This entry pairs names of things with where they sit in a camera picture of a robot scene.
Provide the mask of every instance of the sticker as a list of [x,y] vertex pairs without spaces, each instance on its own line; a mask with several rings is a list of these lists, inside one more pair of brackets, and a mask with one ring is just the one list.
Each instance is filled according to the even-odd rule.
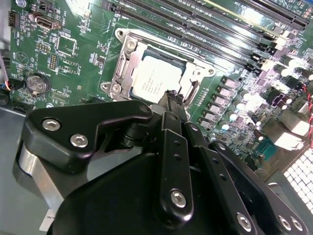
[[50,225],[52,224],[53,221],[54,221],[54,212],[51,209],[49,209],[47,214],[45,215],[43,222],[41,223],[39,230],[43,232],[48,232]]

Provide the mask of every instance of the motherboard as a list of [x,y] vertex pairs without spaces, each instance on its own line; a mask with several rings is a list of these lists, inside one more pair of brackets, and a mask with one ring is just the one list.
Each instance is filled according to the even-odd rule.
[[12,0],[2,89],[20,112],[153,104],[176,90],[208,141],[257,168],[257,158],[301,149],[308,136],[312,8],[310,0]]

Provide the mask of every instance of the black ram slot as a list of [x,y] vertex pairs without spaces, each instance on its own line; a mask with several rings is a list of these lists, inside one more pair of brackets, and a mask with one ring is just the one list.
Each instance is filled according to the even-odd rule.
[[243,48],[243,47],[239,47],[235,44],[232,44],[228,40],[221,38],[217,35],[210,34],[210,33],[208,34],[205,29],[203,29],[199,26],[196,26],[193,24],[186,24],[182,21],[181,18],[174,16],[174,15],[171,15],[168,12],[163,11],[160,8],[157,8],[155,6],[151,6],[150,4],[146,4],[146,3],[142,2],[142,1],[138,1],[138,0],[128,0],[127,2],[128,2],[128,4],[129,4],[129,2],[132,2],[133,6],[135,6],[136,8],[138,8],[138,7],[143,8],[144,10],[149,11],[150,13],[157,14],[159,17],[163,17],[167,21],[175,22],[175,23],[179,24],[180,27],[183,26],[186,29],[191,29],[191,30],[200,34],[200,35],[197,35],[198,37],[205,38],[207,41],[210,41],[213,44],[220,45],[222,47],[233,50],[238,54],[246,55],[248,57],[250,57],[252,55],[251,50]]
[[[168,4],[171,4],[172,6],[177,7],[180,10],[183,10],[183,9],[191,10],[186,5],[183,5],[183,4],[179,3],[179,2],[177,2],[177,0],[161,0],[161,1],[167,2]],[[212,15],[217,15],[217,17],[220,18],[221,20],[223,20],[225,22],[230,22],[230,23],[232,23],[235,26],[243,28],[246,31],[248,31],[248,32],[250,32],[250,33],[252,33],[252,34],[254,34],[256,36],[261,37],[261,35],[256,30],[254,30],[253,28],[250,28],[249,26],[241,23],[240,21],[236,21],[233,18],[230,18],[227,15],[224,15],[222,12],[219,12],[219,11],[214,10],[214,9],[210,9],[210,8],[208,8],[208,7],[202,5],[201,3],[198,3],[198,2],[196,2],[194,0],[183,0],[183,1],[185,3],[187,3],[187,4],[190,4],[190,5],[193,5],[193,6],[197,7],[199,10],[201,10],[203,12],[206,12],[206,13],[212,14]],[[194,11],[191,11],[191,14],[192,15],[198,15],[198,17],[203,17],[205,20],[208,20],[208,21],[212,20],[209,16],[201,13],[200,11],[197,11],[196,13]],[[239,33],[239,35],[241,35],[242,37],[246,37],[247,40],[251,40],[251,42],[255,43],[255,39],[252,39],[252,38],[249,38],[247,36],[242,35],[242,32],[240,32],[240,31],[237,31],[237,33]]]
[[167,4],[167,0],[154,0],[154,2],[157,2],[161,4],[162,6],[165,6],[166,8],[172,9],[173,11],[176,11],[182,15],[188,15],[192,20],[195,20],[197,22],[200,22],[201,24],[205,25],[208,28],[211,28],[217,32],[222,32],[230,37],[236,38],[237,40],[240,40],[241,42],[251,46],[256,47],[258,45],[258,42],[255,41],[255,39],[249,38],[245,35],[242,35],[242,33],[236,32],[234,29],[227,27],[226,25],[222,24],[221,22],[215,21],[209,16],[203,15],[200,12],[198,15],[194,14],[193,11],[191,11],[190,8],[184,6],[180,7],[178,2],[174,2],[173,0],[170,0],[172,4]]
[[[174,10],[179,12],[180,14],[187,14],[189,15],[192,19],[200,22],[201,24],[207,26],[207,27],[211,27],[212,29],[216,30],[216,31],[221,31],[231,37],[234,37],[240,41],[242,41],[243,43],[252,46],[252,47],[256,47],[259,42],[256,41],[253,38],[247,37],[245,35],[242,34],[242,32],[236,31],[235,29],[226,26],[225,24],[223,24],[220,21],[217,21],[201,12],[197,12],[195,13],[195,11],[193,9],[191,9],[188,6],[185,5],[181,5],[179,2],[175,1],[175,0],[154,0],[155,2],[158,2],[160,4],[162,4],[163,6],[167,7],[167,8],[172,8],[174,7]],[[205,11],[209,14],[214,14],[216,15],[217,12],[214,12],[208,8],[205,9]],[[231,20],[225,16],[220,17],[221,20],[224,21],[229,21],[231,23],[233,23]]]
[[151,27],[154,27],[155,29],[158,29],[158,30],[162,30],[166,33],[168,33],[169,35],[171,36],[174,36],[174,37],[177,37],[177,38],[180,38],[182,41],[190,44],[191,46],[193,47],[197,47],[201,50],[204,50],[208,53],[211,53],[211,54],[214,54],[215,56],[217,57],[220,57],[222,59],[225,59],[235,65],[238,65],[238,66],[245,66],[246,65],[246,62],[245,61],[242,61],[238,58],[234,58],[233,56],[230,56],[226,53],[224,53],[223,51],[220,51],[218,50],[217,48],[215,47],[212,47],[206,43],[203,43],[203,42],[200,42],[198,40],[195,40],[193,37],[189,36],[189,35],[186,35],[186,34],[183,34],[177,30],[174,30],[173,28],[169,28],[169,27],[166,27],[165,25],[161,25],[160,23],[146,17],[146,16],[143,16],[141,14],[137,14],[135,13],[134,11],[128,9],[128,8],[125,8],[125,7],[122,7],[122,6],[119,6],[115,12],[117,12],[118,14],[120,14],[121,16],[124,16],[124,17],[127,17],[127,18],[130,18],[130,19],[134,19],[134,20],[137,20],[141,23],[145,23],[147,24],[148,26],[151,26]]
[[308,20],[268,0],[239,1],[297,30],[305,30],[306,26],[310,23]]

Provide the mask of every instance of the cpu socket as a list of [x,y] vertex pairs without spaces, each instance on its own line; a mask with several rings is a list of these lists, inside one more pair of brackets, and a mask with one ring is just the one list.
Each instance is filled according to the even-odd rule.
[[158,103],[167,90],[184,96],[188,107],[205,77],[216,69],[196,53],[138,29],[119,28],[123,43],[112,82],[101,88],[117,101]]

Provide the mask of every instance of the screw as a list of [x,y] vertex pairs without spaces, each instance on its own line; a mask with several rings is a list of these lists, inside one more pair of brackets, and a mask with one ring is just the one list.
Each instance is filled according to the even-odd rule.
[[133,41],[128,41],[126,43],[126,46],[128,47],[129,50],[133,50],[135,48],[135,43]]
[[291,217],[291,221],[298,230],[303,231],[302,225],[295,218]]
[[243,227],[244,230],[246,230],[247,232],[252,231],[252,226],[251,226],[250,221],[243,214],[237,213],[237,221],[241,225],[241,227]]
[[191,127],[191,129],[193,129],[194,131],[197,131],[197,130],[198,130],[197,126],[194,125],[194,124],[191,124],[190,127]]
[[177,190],[171,192],[171,199],[175,206],[179,208],[184,208],[187,204],[185,196]]
[[46,119],[43,121],[43,128],[47,131],[57,131],[61,128],[61,124],[55,119]]
[[290,223],[281,216],[278,216],[280,223],[284,226],[285,229],[287,229],[288,231],[291,231],[291,226]]
[[217,145],[218,145],[218,147],[219,147],[221,150],[225,150],[225,146],[222,145],[221,143],[218,143]]
[[119,92],[119,87],[118,87],[118,85],[114,85],[113,88],[112,88],[112,90],[113,90],[114,92]]
[[148,113],[148,112],[149,112],[148,107],[146,107],[146,106],[144,106],[144,105],[140,105],[140,106],[139,106],[139,109],[140,109],[141,111],[143,111],[144,113]]
[[21,7],[21,8],[25,8],[27,6],[27,2],[25,0],[15,0],[16,5]]
[[78,148],[85,148],[88,145],[87,137],[81,134],[73,135],[70,138],[70,142],[73,146],[78,147]]

